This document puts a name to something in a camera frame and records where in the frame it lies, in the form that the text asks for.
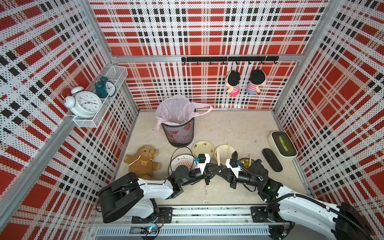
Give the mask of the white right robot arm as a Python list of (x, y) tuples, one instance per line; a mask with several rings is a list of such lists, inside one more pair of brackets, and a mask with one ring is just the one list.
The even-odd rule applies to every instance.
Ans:
[(329, 240), (370, 240), (372, 229), (349, 204), (335, 205), (302, 195), (269, 178), (269, 172), (257, 160), (246, 168), (243, 163), (228, 162), (218, 175), (235, 189), (237, 184), (253, 186), (270, 209), (270, 219), (293, 222), (320, 233)]

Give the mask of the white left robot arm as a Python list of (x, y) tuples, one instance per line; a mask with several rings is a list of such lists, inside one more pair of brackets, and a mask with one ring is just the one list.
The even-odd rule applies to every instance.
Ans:
[(190, 170), (180, 165), (163, 181), (144, 180), (128, 173), (99, 190), (103, 223), (112, 223), (125, 215), (153, 221), (160, 214), (156, 199), (174, 199), (184, 192), (183, 186), (201, 180), (208, 185), (223, 167), (208, 163)]

